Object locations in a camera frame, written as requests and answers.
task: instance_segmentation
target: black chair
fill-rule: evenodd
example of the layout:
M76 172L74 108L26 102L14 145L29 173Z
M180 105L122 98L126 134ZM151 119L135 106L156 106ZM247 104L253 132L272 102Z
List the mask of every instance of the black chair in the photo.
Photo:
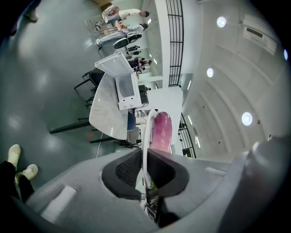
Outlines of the black chair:
M80 84L78 84L77 86L74 87L74 89L76 89L77 87L83 85L84 83L91 81L93 83L93 85L95 86L95 88L93 88L91 91L93 91L94 93L97 90L98 85L101 82L102 77L104 76L104 71L99 70L98 68L95 68L93 70L91 70L90 72L85 73L82 77L85 76L89 76L88 79L86 79L85 81L81 82ZM86 100L86 103L93 101L94 96L90 97L88 100Z

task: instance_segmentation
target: white table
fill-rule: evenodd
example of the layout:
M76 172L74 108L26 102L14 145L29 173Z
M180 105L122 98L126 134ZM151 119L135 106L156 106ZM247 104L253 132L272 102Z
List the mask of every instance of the white table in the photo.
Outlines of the white table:
M125 140L127 115L127 109L119 110L115 79L105 73L91 106L90 124L110 137Z

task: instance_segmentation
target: cable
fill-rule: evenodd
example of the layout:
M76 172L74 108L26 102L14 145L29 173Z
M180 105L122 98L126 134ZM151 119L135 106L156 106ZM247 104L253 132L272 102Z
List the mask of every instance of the cable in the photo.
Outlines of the cable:
M100 145L101 145L101 142L99 143L99 146L98 146L98 150L97 150L97 155L96 155L96 158L97 158L97 156L98 156L98 153L99 153L99 147L100 147Z

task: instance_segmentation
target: black railing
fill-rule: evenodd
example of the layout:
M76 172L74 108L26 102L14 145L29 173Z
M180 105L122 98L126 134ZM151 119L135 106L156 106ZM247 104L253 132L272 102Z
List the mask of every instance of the black railing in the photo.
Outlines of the black railing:
M183 114L181 114L181 118L180 118L178 135L179 135L179 139L182 145L183 155L185 157L196 158L193 142L192 142Z
M166 0L171 44L169 86L179 85L184 50L184 17L182 0Z

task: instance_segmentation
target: ceiling light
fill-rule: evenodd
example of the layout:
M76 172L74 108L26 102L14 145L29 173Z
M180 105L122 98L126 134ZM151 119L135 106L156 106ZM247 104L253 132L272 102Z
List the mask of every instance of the ceiling light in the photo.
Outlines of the ceiling light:
M188 88L187 88L187 90L189 90L190 84L191 84L191 80L190 80L190 82L189 82L189 84L188 84Z
M226 19L224 17L219 17L217 19L217 26L225 27L226 26Z
M241 121L245 126L249 126L253 121L253 117L249 112L242 114Z
M189 119L190 123L192 124L192 121L191 121L191 119L190 119L189 115L188 115L188 119ZM193 125L193 124L192 124L192 125Z
M210 78L212 78L213 75L214 75L214 71L213 71L213 69L209 68L209 69L207 70L207 76L210 77Z
M200 143L199 143L199 140L198 140L198 137L195 136L195 139L196 139L196 142L197 142L197 144L198 144L198 147L201 148Z
M286 49L284 49L284 57L285 57L285 60L287 60L287 59L288 59L288 52L287 52L287 50L286 50Z

